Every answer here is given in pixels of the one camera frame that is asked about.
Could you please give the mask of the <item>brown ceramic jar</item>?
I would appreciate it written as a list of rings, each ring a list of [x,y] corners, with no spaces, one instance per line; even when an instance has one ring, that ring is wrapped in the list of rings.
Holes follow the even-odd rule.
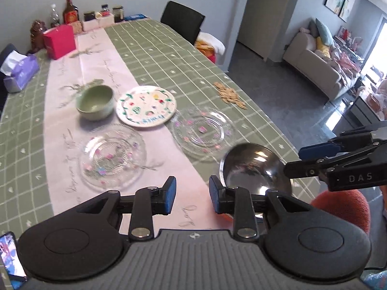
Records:
[[[43,34],[46,32],[46,26],[43,21],[35,20],[30,28],[30,43],[31,49],[29,53],[34,54],[39,52],[41,49],[44,49],[45,43],[43,39]]]

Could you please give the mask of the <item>beige wooden door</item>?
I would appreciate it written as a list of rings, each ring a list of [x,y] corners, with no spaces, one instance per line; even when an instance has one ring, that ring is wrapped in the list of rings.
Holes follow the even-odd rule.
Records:
[[[291,0],[247,0],[238,42],[267,60],[291,4]]]

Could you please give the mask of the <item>beige sofa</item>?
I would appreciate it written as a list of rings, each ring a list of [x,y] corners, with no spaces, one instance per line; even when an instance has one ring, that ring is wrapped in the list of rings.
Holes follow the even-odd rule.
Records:
[[[300,31],[287,47],[283,60],[333,101],[354,87],[359,74],[353,67],[343,67],[342,60],[327,57],[317,44],[315,37]]]

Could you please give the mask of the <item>far left black chair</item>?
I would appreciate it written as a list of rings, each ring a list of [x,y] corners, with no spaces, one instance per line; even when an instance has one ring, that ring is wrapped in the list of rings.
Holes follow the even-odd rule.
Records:
[[[4,85],[4,79],[6,77],[11,76],[15,66],[20,61],[19,53],[16,47],[9,43],[2,51],[1,51],[1,88],[0,88],[0,107],[1,111],[5,106],[5,102],[8,96],[8,91]]]

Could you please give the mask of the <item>dark glass jar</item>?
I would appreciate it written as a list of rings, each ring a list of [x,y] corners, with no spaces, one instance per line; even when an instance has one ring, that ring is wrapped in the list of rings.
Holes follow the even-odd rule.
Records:
[[[85,22],[94,20],[96,18],[95,11],[87,11],[87,12],[83,13],[83,18],[84,18]]]

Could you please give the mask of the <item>red gift box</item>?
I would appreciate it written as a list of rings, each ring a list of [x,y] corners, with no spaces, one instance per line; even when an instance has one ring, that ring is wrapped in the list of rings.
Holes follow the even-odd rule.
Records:
[[[61,25],[43,33],[43,41],[50,59],[58,60],[76,49],[74,31],[70,25]]]

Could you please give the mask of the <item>orange steel bowl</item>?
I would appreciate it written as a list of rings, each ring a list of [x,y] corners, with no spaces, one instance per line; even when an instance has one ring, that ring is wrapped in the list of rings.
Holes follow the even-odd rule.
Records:
[[[220,228],[228,230],[233,228],[233,216],[230,214],[217,214],[216,221]]]

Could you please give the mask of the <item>clear glass plate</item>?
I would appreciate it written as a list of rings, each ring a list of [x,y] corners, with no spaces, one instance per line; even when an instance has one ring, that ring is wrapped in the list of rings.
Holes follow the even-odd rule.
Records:
[[[176,112],[172,135],[179,147],[192,155],[220,156],[236,142],[232,121],[212,107],[188,107]]]
[[[136,130],[121,124],[101,126],[79,144],[79,173],[92,190],[123,190],[139,178],[146,157],[145,142]]]

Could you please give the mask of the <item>wall picture right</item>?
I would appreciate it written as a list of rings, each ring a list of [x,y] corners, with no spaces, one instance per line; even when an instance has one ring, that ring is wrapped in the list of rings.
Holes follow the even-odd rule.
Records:
[[[350,13],[352,12],[352,8],[353,8],[355,2],[356,2],[356,0],[344,0],[344,3],[342,5],[342,8],[341,8],[341,11],[339,14],[339,17],[344,22],[348,21],[348,19],[350,17]]]

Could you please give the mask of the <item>smartphone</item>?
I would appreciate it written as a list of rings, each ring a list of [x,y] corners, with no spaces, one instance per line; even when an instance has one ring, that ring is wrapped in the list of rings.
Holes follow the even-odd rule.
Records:
[[[1,260],[13,289],[19,289],[27,282],[28,277],[18,258],[16,238],[13,232],[1,235]]]

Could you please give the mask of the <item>right black chair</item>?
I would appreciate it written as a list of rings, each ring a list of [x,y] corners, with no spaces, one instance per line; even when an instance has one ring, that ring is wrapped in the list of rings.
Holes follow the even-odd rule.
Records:
[[[175,1],[169,1],[163,11],[160,22],[169,26],[190,44],[194,45],[204,19],[205,15],[192,8]]]

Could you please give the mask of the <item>blue steel bowl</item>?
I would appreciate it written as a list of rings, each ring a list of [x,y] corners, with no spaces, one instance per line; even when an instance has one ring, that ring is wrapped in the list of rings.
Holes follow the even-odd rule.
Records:
[[[231,148],[219,165],[223,187],[243,187],[252,195],[277,190],[292,195],[292,181],[285,176],[284,163],[270,149],[256,143],[241,143]]]

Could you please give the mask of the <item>green ceramic bowl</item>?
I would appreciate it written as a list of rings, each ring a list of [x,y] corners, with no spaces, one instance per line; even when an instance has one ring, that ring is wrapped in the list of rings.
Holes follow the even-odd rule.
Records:
[[[76,100],[78,113],[88,121],[101,121],[110,116],[114,108],[114,91],[107,85],[90,87]]]

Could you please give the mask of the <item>green checked tablecloth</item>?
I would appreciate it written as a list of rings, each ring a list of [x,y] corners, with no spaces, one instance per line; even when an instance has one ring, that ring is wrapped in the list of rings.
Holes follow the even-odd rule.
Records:
[[[80,150],[90,131],[120,127],[115,112],[105,121],[84,121],[76,97],[91,85],[106,84],[116,101],[138,85],[168,90],[178,110],[212,107],[233,122],[235,143],[271,149],[281,160],[298,160],[297,151],[270,118],[194,46],[155,20],[97,29],[77,36],[77,49],[59,60],[37,54],[40,70],[26,88],[8,96],[1,116],[1,234],[19,237],[31,226],[84,202],[106,189],[81,176]],[[233,88],[247,109],[224,103],[214,83]],[[139,130],[146,144],[146,165],[139,178],[119,181],[123,195],[177,178],[172,221],[157,216],[155,228],[228,228],[227,217],[211,211],[208,179],[217,174],[222,152],[192,154],[172,136],[174,123]]]

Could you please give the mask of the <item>painted white ceramic plate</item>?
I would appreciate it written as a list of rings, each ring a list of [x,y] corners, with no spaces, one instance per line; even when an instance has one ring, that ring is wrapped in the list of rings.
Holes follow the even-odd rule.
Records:
[[[135,128],[152,128],[164,124],[176,111],[177,101],[172,93],[150,85],[126,91],[115,106],[120,121]]]

